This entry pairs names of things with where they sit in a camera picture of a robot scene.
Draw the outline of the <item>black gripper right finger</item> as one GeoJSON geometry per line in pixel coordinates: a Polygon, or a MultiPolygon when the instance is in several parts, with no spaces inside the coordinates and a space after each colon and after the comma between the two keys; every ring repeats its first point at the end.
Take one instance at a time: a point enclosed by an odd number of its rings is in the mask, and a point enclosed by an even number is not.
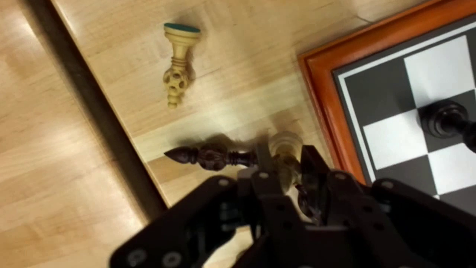
{"type": "Polygon", "coordinates": [[[328,173],[329,165],[321,152],[310,145],[303,148],[301,183],[298,185],[298,204],[301,212],[316,223],[328,222],[328,173]]]}

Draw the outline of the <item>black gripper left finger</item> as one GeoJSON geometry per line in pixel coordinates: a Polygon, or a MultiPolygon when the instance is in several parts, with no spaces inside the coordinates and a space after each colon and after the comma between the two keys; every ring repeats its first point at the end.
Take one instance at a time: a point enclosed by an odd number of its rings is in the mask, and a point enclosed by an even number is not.
{"type": "Polygon", "coordinates": [[[280,216],[277,210],[288,203],[279,182],[279,168],[273,159],[270,143],[258,142],[255,148],[257,164],[239,173],[240,195],[246,201],[246,219],[251,223],[252,237],[261,238],[273,229],[280,216]]]}

